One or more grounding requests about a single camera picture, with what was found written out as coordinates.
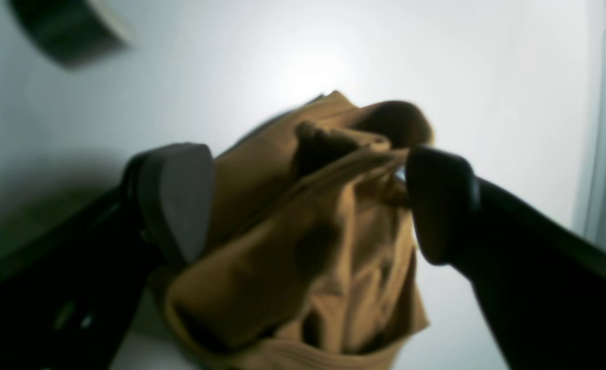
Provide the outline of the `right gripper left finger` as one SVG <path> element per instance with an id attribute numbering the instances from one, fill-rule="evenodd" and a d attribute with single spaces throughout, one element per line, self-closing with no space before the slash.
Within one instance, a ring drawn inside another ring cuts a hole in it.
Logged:
<path id="1" fill-rule="evenodd" d="M 0 369 L 108 369 L 150 274 L 206 245 L 210 149 L 142 152 L 119 186 L 31 242 L 0 255 Z"/>

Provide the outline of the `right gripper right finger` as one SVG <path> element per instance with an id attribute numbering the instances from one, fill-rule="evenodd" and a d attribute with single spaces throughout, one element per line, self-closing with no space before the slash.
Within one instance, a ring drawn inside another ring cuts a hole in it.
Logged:
<path id="1" fill-rule="evenodd" d="M 511 369 L 606 369 L 606 252 L 469 162 L 410 150 L 406 185 L 425 259 L 470 283 Z"/>

